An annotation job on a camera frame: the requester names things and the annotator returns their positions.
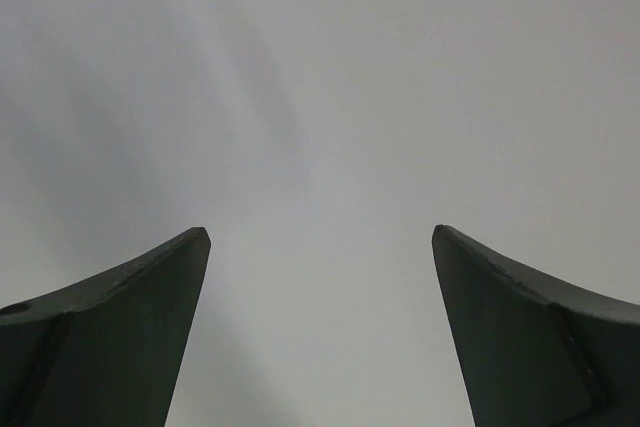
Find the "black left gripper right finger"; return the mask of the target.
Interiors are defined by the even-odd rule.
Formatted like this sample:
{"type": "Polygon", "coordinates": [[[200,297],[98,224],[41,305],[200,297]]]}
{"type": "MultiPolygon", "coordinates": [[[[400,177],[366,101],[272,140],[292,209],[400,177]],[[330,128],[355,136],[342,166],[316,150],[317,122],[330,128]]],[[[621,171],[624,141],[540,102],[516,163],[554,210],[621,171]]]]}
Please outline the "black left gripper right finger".
{"type": "Polygon", "coordinates": [[[636,426],[639,307],[439,225],[434,262],[477,426],[636,426]]]}

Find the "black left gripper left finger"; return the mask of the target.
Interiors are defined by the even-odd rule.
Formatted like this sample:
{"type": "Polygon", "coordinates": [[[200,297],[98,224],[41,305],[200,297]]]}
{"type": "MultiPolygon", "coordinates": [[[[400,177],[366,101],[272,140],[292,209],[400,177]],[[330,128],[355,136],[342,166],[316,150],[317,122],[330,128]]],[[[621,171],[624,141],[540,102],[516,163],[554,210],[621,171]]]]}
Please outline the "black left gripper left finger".
{"type": "Polygon", "coordinates": [[[2,425],[165,425],[209,253],[206,229],[190,228],[2,308],[2,425]]]}

